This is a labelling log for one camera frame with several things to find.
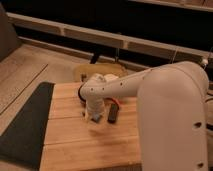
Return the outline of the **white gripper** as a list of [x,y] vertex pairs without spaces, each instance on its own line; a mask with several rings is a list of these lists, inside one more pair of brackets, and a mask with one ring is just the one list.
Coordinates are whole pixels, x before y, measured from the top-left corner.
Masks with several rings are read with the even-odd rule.
[[104,115],[106,112],[105,102],[103,99],[87,99],[85,107],[85,120],[92,120],[94,115]]

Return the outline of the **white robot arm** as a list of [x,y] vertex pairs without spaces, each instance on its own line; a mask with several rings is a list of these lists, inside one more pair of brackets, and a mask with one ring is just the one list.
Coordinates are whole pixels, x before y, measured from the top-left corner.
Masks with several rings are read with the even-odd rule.
[[209,79],[198,64],[162,65],[110,82],[88,80],[79,95],[137,98],[143,171],[208,171],[205,98]]

